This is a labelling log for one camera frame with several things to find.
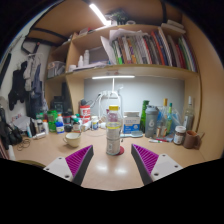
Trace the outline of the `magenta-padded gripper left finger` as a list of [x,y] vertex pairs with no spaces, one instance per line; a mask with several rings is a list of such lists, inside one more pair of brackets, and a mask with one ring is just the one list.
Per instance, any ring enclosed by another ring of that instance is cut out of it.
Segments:
[[73,182],[76,185],[81,185],[93,155],[93,146],[89,145],[66,158],[56,158],[44,170]]

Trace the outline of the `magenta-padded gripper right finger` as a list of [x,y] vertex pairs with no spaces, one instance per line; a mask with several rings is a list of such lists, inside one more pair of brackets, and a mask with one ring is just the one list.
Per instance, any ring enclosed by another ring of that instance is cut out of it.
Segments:
[[131,154],[135,160],[144,185],[164,178],[182,169],[182,166],[167,154],[156,154],[142,146],[132,144]]

